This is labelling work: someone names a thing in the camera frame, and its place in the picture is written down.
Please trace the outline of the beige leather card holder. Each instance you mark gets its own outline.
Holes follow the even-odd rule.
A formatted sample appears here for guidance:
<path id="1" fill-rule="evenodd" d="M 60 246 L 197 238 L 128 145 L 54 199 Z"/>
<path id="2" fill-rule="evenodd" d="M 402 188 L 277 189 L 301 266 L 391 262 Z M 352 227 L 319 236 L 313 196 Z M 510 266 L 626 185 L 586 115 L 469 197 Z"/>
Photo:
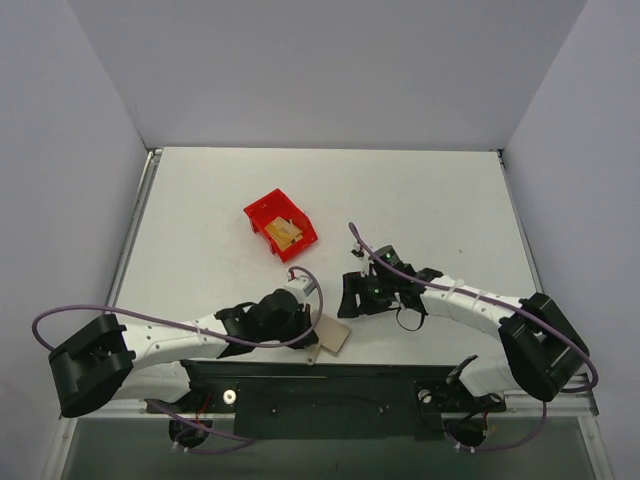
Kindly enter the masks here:
<path id="1" fill-rule="evenodd" d="M 314 365 L 322 351 L 338 356 L 351 334 L 351 328 L 323 314 L 315 328 L 318 341 L 306 349 L 306 364 Z"/>

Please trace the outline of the red plastic bin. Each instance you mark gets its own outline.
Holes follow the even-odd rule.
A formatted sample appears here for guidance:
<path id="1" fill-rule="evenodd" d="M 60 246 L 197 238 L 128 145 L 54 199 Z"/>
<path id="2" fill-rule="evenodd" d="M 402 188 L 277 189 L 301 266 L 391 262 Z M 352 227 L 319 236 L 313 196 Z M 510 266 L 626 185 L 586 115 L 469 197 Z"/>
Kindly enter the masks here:
<path id="1" fill-rule="evenodd" d="M 243 209 L 254 233 L 273 255 L 287 263 L 318 240 L 310 218 L 280 189 L 275 189 Z"/>

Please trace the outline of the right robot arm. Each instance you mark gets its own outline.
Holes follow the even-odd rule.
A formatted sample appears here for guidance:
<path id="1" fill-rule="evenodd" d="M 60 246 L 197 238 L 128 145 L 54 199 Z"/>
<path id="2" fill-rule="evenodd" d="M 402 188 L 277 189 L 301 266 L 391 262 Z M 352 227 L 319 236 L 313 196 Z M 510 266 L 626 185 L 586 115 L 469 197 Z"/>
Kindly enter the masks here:
<path id="1" fill-rule="evenodd" d="M 586 344 L 545 294 L 501 296 L 438 270 L 415 270 L 390 245 L 377 251 L 357 246 L 352 253 L 361 267 L 342 277 L 340 318 L 413 311 L 421 321 L 448 319 L 500 343 L 500 353 L 471 355 L 450 372 L 446 394 L 459 409 L 515 389 L 550 402 L 572 392 L 569 382 L 582 368 L 594 368 Z"/>

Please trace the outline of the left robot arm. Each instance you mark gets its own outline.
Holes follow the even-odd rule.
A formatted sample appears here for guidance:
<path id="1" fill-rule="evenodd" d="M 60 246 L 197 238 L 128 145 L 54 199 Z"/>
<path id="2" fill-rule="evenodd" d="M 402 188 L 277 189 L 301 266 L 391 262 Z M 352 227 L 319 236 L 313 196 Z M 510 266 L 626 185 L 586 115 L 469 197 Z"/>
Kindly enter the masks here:
<path id="1" fill-rule="evenodd" d="M 277 289 L 196 320 L 174 322 L 123 309 L 104 311 L 48 356 L 66 418 L 93 413 L 116 399 L 152 398 L 181 410 L 200 408 L 204 384 L 182 362 L 239 356 L 256 348 L 304 349 L 317 342 L 319 314 L 303 292 Z"/>

